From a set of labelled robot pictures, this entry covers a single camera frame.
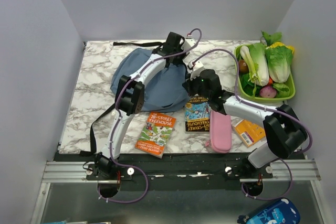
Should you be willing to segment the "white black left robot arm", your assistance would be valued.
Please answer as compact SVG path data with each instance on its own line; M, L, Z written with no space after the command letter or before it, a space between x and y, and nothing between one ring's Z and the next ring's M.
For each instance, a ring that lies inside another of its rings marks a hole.
M189 51L186 45L183 36L171 32L152 51L146 51L147 44L140 44L119 65L112 79L116 87L115 103L103 113L106 116L115 110L117 115L106 145L94 157L98 173L104 179L116 175L122 141L129 124L145 104L145 97L152 97L168 84L172 85L168 90L173 91L184 82L187 70L183 59Z

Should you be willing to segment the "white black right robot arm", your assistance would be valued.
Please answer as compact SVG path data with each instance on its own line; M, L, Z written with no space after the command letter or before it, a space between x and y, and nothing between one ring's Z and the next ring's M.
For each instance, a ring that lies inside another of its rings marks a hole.
M183 87L189 95L206 98L213 111L236 116L264 128L267 142L233 169L238 177L255 177L266 164L290 157L306 140L312 140L311 133L289 105L261 105L243 99L237 93L225 91L212 69L187 74Z

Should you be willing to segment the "blue student backpack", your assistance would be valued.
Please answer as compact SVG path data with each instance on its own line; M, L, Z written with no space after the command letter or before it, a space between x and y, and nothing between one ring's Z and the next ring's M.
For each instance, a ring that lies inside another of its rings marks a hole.
M157 48L158 43L160 43L160 42L150 42L150 43L143 43L143 44L147 44L147 47L145 48L146 51L152 51L153 49ZM189 100L189 96L187 94L187 91L182 87L182 84L180 86L177 86L176 88L173 88L173 91L168 90L168 88L172 87L171 84L168 84L168 85L166 85L166 87L163 88L162 91L155 91L153 93L152 97L150 97L150 98L145 97L145 104L143 105L141 111L145 111L145 112L151 112L151 111L154 111L154 112L175 112L175 111L180 110ZM111 89L112 93L115 95L116 94L116 87L114 87L112 85L112 81L111 81L110 89Z

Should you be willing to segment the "black storey treehouse book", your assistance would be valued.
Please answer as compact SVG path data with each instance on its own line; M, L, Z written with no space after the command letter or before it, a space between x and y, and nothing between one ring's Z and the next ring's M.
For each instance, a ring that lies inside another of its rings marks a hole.
M209 132L211 108L207 98L190 97L185 105L185 131Z

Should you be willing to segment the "orange storey treehouse book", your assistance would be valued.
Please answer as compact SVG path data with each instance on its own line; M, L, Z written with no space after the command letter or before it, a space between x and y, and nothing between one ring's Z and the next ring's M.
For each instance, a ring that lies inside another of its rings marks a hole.
M143 127L135 148L162 158L164 150L173 132L176 118L159 113L151 112Z

